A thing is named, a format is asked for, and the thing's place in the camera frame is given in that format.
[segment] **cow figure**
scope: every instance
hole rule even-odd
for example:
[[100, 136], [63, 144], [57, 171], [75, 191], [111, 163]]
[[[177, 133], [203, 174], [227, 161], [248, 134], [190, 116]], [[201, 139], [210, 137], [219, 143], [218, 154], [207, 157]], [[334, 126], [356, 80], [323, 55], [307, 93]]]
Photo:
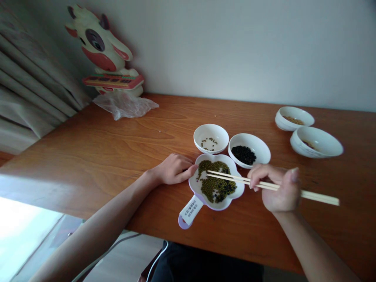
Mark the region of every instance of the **cow figure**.
[[[125, 61], [131, 61], [131, 51], [121, 43], [110, 31], [107, 17], [102, 14], [99, 19], [96, 15], [79, 5], [69, 6], [68, 12], [73, 18], [72, 23], [65, 25], [69, 34], [81, 40], [82, 51], [93, 62], [98, 74], [106, 73], [123, 76], [138, 76], [135, 69], [126, 69]], [[96, 87], [98, 92], [107, 92], [101, 87]], [[132, 96], [143, 93], [142, 85], [132, 90], [122, 90]]]

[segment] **cow eye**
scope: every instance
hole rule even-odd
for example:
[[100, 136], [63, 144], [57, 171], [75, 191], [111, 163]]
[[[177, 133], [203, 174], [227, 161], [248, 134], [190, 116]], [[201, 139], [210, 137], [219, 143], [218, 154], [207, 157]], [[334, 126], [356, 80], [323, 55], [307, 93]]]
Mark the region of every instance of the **cow eye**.
[[85, 31], [86, 39], [89, 43], [98, 51], [103, 52], [105, 50], [105, 44], [100, 35], [93, 29], [87, 29]]

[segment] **white wire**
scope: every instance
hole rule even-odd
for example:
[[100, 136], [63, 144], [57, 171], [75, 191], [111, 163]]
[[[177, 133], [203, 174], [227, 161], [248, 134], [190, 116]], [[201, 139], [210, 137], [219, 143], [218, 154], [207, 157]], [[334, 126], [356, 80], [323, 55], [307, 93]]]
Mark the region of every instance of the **white wire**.
[[137, 233], [135, 235], [132, 235], [132, 236], [129, 236], [129, 237], [126, 237], [126, 238], [123, 238], [119, 241], [117, 241], [107, 252], [105, 252], [103, 255], [101, 255], [100, 258], [98, 258], [97, 260], [95, 260], [93, 263], [91, 263], [88, 267], [86, 267], [83, 271], [81, 271], [81, 273], [72, 281], [72, 282], [77, 282], [90, 268], [92, 268], [94, 265], [96, 265], [101, 259], [103, 259], [109, 252], [111, 252], [119, 243], [125, 241], [125, 240], [128, 240], [128, 239], [131, 239], [131, 238], [134, 238], [134, 237], [137, 237], [141, 235], [140, 233]]
[[161, 257], [161, 255], [162, 255], [162, 254], [165, 252], [165, 250], [167, 249], [167, 247], [168, 247], [168, 242], [166, 241], [166, 243], [167, 243], [167, 245], [166, 245], [166, 247], [164, 248], [164, 250], [161, 251], [161, 253], [160, 253], [159, 256], [157, 257], [157, 259], [153, 262], [152, 267], [151, 267], [150, 270], [149, 270], [149, 274], [148, 274], [148, 278], [146, 279], [146, 282], [149, 282], [149, 276], [150, 276], [150, 273], [151, 273], [152, 270], [153, 270], [154, 264], [159, 260], [159, 258]]

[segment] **wooden chopsticks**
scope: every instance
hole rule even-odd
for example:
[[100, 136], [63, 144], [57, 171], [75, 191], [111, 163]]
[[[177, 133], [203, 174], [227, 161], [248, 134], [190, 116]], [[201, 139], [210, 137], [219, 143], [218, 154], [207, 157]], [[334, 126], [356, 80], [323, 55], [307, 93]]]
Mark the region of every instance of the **wooden chopsticks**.
[[[215, 172], [215, 171], [212, 171], [212, 170], [208, 170], [207, 172], [211, 173], [211, 174], [207, 174], [208, 176], [211, 176], [211, 177], [221, 178], [221, 179], [225, 179], [225, 180], [229, 180], [229, 181], [240, 182], [240, 183], [244, 183], [244, 184], [248, 184], [248, 185], [251, 182], [251, 180], [249, 178], [234, 176], [234, 175], [225, 174], [225, 173], [222, 173], [222, 172]], [[260, 183], [258, 185], [256, 185], [256, 187], [260, 187], [260, 188], [268, 189], [268, 190], [272, 190], [272, 191], [277, 191], [278, 188], [279, 188], [279, 185], [260, 181]], [[326, 204], [332, 204], [332, 205], [335, 205], [335, 206], [340, 205], [340, 200], [338, 198], [335, 198], [335, 197], [332, 197], [332, 196], [327, 196], [327, 195], [322, 195], [322, 194], [319, 194], [319, 193], [313, 193], [313, 192], [309, 192], [309, 191], [305, 191], [305, 190], [302, 190], [301, 197], [306, 198], [306, 199], [310, 199], [310, 200], [314, 200], [314, 201], [318, 201], [318, 202], [323, 202], [323, 203], [326, 203]]]

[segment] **cow horn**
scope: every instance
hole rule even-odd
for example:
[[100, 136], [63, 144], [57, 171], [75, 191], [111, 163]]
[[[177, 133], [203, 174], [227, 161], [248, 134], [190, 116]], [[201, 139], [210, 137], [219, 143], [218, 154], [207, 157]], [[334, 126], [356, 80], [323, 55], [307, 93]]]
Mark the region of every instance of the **cow horn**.
[[73, 19], [76, 18], [75, 14], [74, 14], [74, 12], [73, 12], [73, 8], [72, 8], [71, 6], [68, 6], [68, 12], [69, 12], [70, 16], [71, 16]]
[[106, 30], [110, 29], [110, 23], [108, 22], [108, 18], [106, 17], [105, 14], [102, 14], [102, 19], [99, 24], [101, 25], [101, 27], [103, 27]]

